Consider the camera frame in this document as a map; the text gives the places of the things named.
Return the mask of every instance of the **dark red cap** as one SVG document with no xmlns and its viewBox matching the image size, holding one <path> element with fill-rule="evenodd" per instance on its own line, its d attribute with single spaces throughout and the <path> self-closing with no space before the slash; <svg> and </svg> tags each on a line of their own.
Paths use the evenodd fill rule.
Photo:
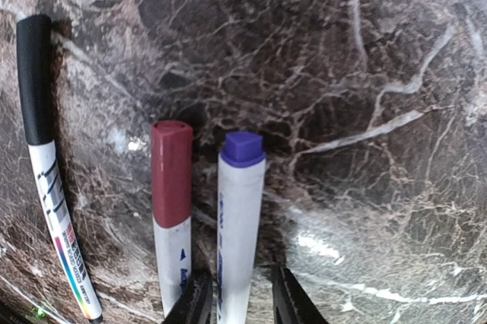
<svg viewBox="0 0 487 324">
<path fill-rule="evenodd" d="M 174 227 L 191 215 L 193 129 L 179 121 L 152 126 L 152 201 L 160 227 Z"/>
</svg>

